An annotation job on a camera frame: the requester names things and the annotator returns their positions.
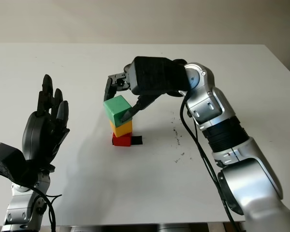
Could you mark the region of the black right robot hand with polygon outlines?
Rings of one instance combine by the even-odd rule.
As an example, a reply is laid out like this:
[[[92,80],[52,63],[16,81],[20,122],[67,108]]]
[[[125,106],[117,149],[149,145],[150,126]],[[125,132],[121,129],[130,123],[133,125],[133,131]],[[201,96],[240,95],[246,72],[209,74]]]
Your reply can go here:
[[[124,71],[122,73],[116,73],[108,76],[104,91],[104,99],[103,99],[104,101],[113,98],[118,91],[130,90],[131,85],[128,75],[129,68],[130,64],[124,67]],[[138,96],[136,104],[127,112],[125,112],[123,116],[120,117],[120,122],[124,123],[129,119],[132,119],[134,115],[136,115],[139,111],[148,107],[160,96],[161,96],[160,94]]]

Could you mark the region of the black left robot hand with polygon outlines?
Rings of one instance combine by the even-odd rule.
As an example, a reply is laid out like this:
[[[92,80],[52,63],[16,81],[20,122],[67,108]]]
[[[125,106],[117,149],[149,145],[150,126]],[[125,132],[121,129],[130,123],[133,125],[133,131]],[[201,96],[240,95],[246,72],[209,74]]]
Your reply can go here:
[[[29,116],[22,138],[22,151],[30,165],[51,173],[55,170],[51,162],[70,132],[68,118],[68,102],[59,88],[53,90],[52,79],[45,74],[37,110]]]

